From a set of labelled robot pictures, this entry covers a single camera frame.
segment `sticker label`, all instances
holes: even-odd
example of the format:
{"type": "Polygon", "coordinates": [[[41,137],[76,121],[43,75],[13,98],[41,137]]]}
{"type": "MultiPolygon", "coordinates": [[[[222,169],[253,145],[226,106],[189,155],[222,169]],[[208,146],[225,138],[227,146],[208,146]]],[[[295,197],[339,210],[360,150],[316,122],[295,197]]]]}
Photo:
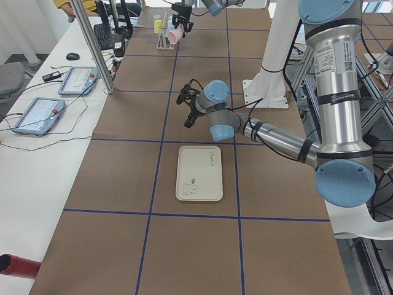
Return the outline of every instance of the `sticker label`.
{"type": "Polygon", "coordinates": [[[355,72],[355,49],[352,41],[334,43],[337,74],[355,72]]]}
{"type": "Polygon", "coordinates": [[[314,66],[316,77],[323,74],[331,74],[336,70],[333,45],[329,45],[315,51],[314,66]]]}

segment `black power adapter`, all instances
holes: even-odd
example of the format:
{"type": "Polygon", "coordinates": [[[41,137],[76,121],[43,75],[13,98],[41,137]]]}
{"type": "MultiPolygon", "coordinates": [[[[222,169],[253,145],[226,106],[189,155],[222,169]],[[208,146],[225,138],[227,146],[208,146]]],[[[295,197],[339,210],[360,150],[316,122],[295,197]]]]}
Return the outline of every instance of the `black power adapter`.
{"type": "Polygon", "coordinates": [[[61,77],[60,72],[53,72],[48,75],[43,75],[42,80],[44,80],[44,82],[48,82],[48,81],[52,81],[52,80],[55,80],[60,77],[61,77]]]}

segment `blue joint cap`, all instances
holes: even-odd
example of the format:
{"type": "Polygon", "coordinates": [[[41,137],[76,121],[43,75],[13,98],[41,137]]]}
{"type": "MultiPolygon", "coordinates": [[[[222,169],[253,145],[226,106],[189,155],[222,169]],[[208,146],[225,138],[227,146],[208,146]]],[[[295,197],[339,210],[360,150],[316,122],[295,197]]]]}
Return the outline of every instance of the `blue joint cap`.
{"type": "Polygon", "coordinates": [[[213,103],[223,103],[229,94],[228,86],[221,80],[213,80],[204,87],[206,98],[213,103]]]}
{"type": "Polygon", "coordinates": [[[229,125],[215,125],[210,128],[210,133],[214,141],[227,140],[235,136],[233,127],[229,125]]]}
{"type": "Polygon", "coordinates": [[[213,3],[208,8],[209,12],[213,17],[218,15],[222,10],[222,5],[220,3],[213,3]]]}
{"type": "Polygon", "coordinates": [[[356,0],[300,0],[299,16],[309,25],[323,25],[343,15],[356,0]]]}
{"type": "Polygon", "coordinates": [[[366,203],[375,191],[370,170],[360,163],[343,159],[322,164],[317,170],[315,185],[326,201],[345,208],[366,203]]]}

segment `yellow cup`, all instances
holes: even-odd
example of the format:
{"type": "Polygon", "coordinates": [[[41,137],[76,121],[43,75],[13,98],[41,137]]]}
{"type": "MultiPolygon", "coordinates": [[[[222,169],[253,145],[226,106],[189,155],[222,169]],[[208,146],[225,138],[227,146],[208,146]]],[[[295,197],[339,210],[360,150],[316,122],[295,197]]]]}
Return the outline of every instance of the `yellow cup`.
{"type": "Polygon", "coordinates": [[[154,21],[154,33],[161,34],[162,33],[162,20],[154,21]]]}

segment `computer mouse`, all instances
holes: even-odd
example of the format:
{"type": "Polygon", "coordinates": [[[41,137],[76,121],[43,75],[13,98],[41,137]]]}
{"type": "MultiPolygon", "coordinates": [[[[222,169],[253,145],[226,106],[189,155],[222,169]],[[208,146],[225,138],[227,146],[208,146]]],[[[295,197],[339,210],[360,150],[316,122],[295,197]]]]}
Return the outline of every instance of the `computer mouse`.
{"type": "Polygon", "coordinates": [[[69,54],[67,54],[66,58],[67,60],[78,60],[80,56],[78,53],[70,52],[69,54]]]}

